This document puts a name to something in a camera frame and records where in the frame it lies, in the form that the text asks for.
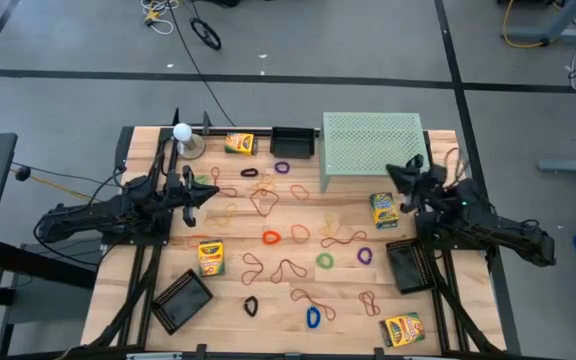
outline gray floor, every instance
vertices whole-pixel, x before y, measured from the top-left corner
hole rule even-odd
[[[0,16],[7,3],[0,0]],[[564,67],[575,45],[511,49],[498,36],[504,10],[494,1],[444,3],[463,81],[568,83]],[[229,10],[198,7],[224,41],[219,53],[194,36],[187,13],[176,14],[205,73],[450,81],[433,0],[247,0]],[[511,21],[518,24],[554,15],[552,9],[515,10]],[[193,73],[179,40],[149,31],[141,17],[137,1],[22,0],[0,34],[0,69]],[[454,129],[465,144],[452,90],[212,87],[238,125],[316,127],[324,111],[418,112],[425,128]],[[466,97],[491,201],[509,218],[539,219],[557,241],[558,265],[552,268],[503,255],[522,353],[576,359],[576,176],[535,169],[541,158],[576,158],[576,95]],[[19,135],[15,160],[97,179],[110,175],[121,126],[169,123],[177,106],[183,121],[196,122],[205,110],[215,124],[226,125],[197,82],[0,78],[0,132]],[[0,208],[2,241],[31,242],[41,214],[73,201],[36,183],[9,180]],[[69,347],[77,343],[83,319],[24,326],[15,333],[12,353]]]

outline wooden table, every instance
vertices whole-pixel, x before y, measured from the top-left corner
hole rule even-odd
[[[146,173],[155,154],[160,128],[137,127],[131,140],[124,181]],[[429,131],[432,156],[441,163],[445,154],[457,146],[454,131]],[[319,192],[319,156],[309,160],[288,159],[291,169],[287,175],[275,174],[273,165],[278,160],[269,153],[269,138],[259,138],[258,155],[247,157],[224,152],[224,137],[206,137],[207,150],[199,159],[182,160],[177,166],[190,165],[195,176],[207,175],[212,181],[210,170],[219,167],[218,185],[234,187],[238,196],[231,198],[218,194],[195,212],[197,226],[188,228],[182,220],[181,211],[174,214],[171,239],[163,250],[155,296],[167,288],[189,268],[198,266],[197,249],[193,245],[198,238],[221,239],[225,246],[226,273],[223,276],[204,278],[215,298],[188,321],[175,334],[169,336],[161,324],[152,317],[146,349],[152,351],[194,351],[197,344],[208,344],[208,351],[215,352],[265,352],[265,353],[335,353],[371,354],[375,347],[384,347],[378,322],[387,317],[418,312],[421,316],[426,339],[400,348],[386,349],[391,354],[439,354],[437,326],[430,291],[401,295],[394,286],[394,279],[385,253],[385,244],[397,239],[415,237],[412,214],[402,214],[397,229],[375,229],[372,222],[370,194],[382,191],[396,192],[387,177],[340,177],[334,178],[325,194]],[[456,153],[448,159],[449,174],[454,173]],[[275,174],[274,184],[280,196],[279,203],[267,217],[260,216],[250,200],[250,190],[258,178],[243,178],[239,172],[254,167],[262,174]],[[307,200],[295,198],[291,185],[302,185],[310,196]],[[255,203],[263,212],[272,202],[270,198],[258,199]],[[233,205],[236,211],[226,208]],[[353,241],[348,245],[335,244],[323,249],[320,232],[326,214],[334,218],[335,237],[348,239],[354,232],[362,230],[368,235],[365,241]],[[209,226],[207,217],[225,221],[226,226]],[[310,231],[306,243],[297,244],[291,236],[291,226],[301,224]],[[264,245],[262,232],[271,229],[282,235],[276,245]],[[298,240],[306,234],[295,229]],[[357,261],[360,247],[369,246],[373,253],[370,265]],[[242,256],[253,253],[264,264],[264,272],[250,285],[241,283],[243,272],[256,269],[246,265]],[[321,252],[334,256],[334,267],[324,270],[316,266],[315,258]],[[95,339],[110,322],[125,300],[128,280],[135,248],[118,246],[106,256],[101,265],[97,284],[92,296],[86,326],[81,339],[86,344]],[[279,262],[288,258],[307,269],[304,278],[297,277],[284,265],[283,281],[274,284],[270,276]],[[505,348],[499,314],[497,311],[486,261],[477,251],[453,251],[456,277],[461,301],[490,341]],[[305,299],[291,300],[293,289],[307,291],[317,301],[336,310],[336,319],[328,321],[322,312],[322,323],[315,330],[308,329],[305,322],[309,302]],[[358,300],[362,291],[373,291],[375,303],[381,308],[376,317],[366,315],[364,305]],[[245,298],[254,295],[259,299],[259,312],[249,317],[242,309]],[[451,347],[457,349],[456,333],[450,308],[444,302]],[[142,306],[135,308],[129,343],[136,339],[137,326]]]

